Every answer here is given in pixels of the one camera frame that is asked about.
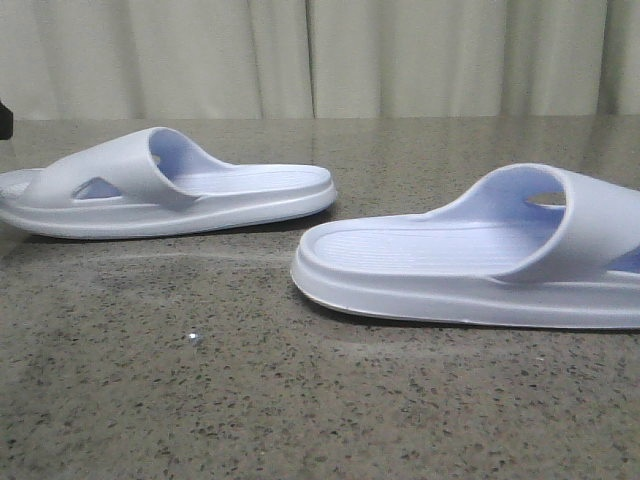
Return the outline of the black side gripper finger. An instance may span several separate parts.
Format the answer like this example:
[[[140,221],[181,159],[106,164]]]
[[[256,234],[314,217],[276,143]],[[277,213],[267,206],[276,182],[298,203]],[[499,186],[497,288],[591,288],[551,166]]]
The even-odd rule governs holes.
[[[13,112],[0,102],[0,140],[10,140],[13,136]]]

